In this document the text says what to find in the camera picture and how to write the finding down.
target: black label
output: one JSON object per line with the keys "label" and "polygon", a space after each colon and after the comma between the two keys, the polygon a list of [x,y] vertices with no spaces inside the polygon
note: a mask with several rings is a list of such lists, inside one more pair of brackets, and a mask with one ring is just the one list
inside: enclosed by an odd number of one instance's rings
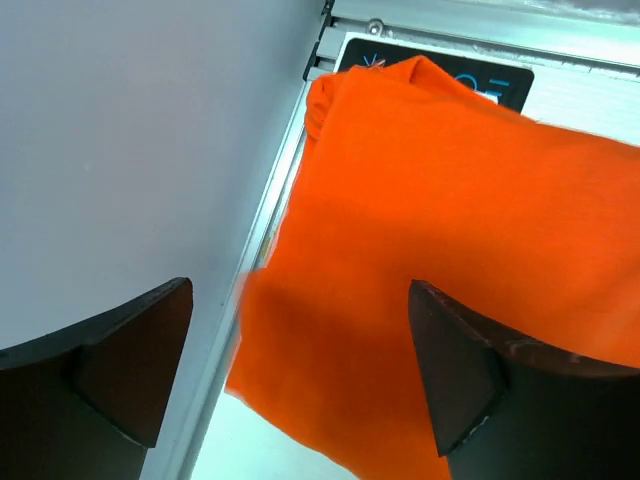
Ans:
{"label": "black label", "polygon": [[497,98],[500,105],[521,112],[533,83],[533,72],[526,68],[500,65],[471,58],[361,38],[349,41],[339,71],[354,65],[388,66],[416,55],[423,55],[467,87]]}

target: orange cloth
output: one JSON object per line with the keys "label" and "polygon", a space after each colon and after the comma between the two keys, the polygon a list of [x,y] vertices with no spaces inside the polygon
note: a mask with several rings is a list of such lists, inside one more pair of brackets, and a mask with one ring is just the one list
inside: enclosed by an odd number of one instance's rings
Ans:
{"label": "orange cloth", "polygon": [[364,479],[446,479],[411,279],[558,347],[640,367],[640,150],[536,124],[424,58],[315,82],[228,382]]}

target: control panel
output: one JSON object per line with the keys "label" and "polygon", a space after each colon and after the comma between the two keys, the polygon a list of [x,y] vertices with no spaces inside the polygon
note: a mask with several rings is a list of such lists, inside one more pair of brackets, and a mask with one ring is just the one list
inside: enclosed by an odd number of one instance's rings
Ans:
{"label": "control panel", "polygon": [[526,68],[363,38],[349,41],[338,69],[345,71],[354,65],[388,66],[416,55],[429,58],[460,83],[518,113],[533,83],[533,72]]}

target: blue circle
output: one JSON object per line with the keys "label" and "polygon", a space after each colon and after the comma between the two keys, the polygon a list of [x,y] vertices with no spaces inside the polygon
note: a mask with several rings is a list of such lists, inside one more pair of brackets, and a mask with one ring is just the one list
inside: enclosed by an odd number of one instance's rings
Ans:
{"label": "blue circle", "polygon": [[466,78],[467,80],[471,80],[473,82],[474,90],[478,89],[478,81],[476,80],[476,77],[474,77],[473,75],[469,75],[468,73],[461,73],[456,77],[456,80],[461,80],[463,78]]}

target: orange fabric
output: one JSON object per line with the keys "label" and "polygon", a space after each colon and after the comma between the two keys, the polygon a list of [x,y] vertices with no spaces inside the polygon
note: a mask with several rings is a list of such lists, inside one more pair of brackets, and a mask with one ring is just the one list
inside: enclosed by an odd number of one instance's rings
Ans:
{"label": "orange fabric", "polygon": [[640,153],[543,126],[424,58],[323,77],[228,388],[364,479],[446,479],[411,279],[549,344],[640,367]]}

